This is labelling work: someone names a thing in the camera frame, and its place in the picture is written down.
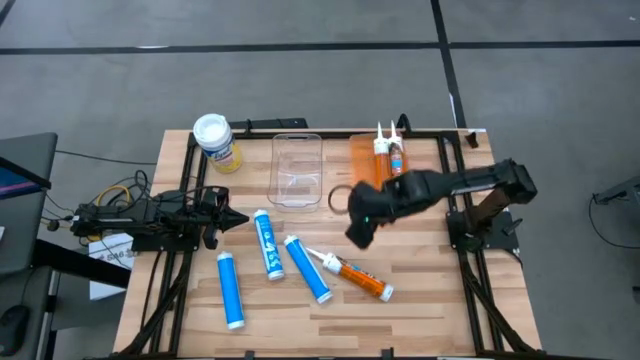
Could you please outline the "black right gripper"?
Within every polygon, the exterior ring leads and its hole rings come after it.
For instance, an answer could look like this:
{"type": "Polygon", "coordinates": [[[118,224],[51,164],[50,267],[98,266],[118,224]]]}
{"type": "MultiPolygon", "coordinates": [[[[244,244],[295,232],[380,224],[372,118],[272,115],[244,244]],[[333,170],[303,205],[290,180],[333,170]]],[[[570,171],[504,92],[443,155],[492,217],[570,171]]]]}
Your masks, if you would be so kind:
{"type": "Polygon", "coordinates": [[[445,196],[445,175],[431,170],[411,170],[387,180],[380,191],[360,181],[349,195],[350,215],[371,215],[351,220],[347,238],[359,249],[367,249],[378,227],[422,212],[445,196]]]}

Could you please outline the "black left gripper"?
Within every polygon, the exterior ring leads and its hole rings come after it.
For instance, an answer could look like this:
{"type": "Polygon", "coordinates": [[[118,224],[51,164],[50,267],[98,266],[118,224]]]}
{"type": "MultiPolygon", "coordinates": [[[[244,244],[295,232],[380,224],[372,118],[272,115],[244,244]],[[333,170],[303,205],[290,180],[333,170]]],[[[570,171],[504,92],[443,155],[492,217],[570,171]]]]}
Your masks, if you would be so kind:
{"type": "Polygon", "coordinates": [[[229,206],[229,190],[226,187],[211,187],[195,207],[196,213],[206,218],[202,240],[206,249],[218,247],[216,234],[218,230],[225,232],[249,221],[249,217],[229,206]]]}

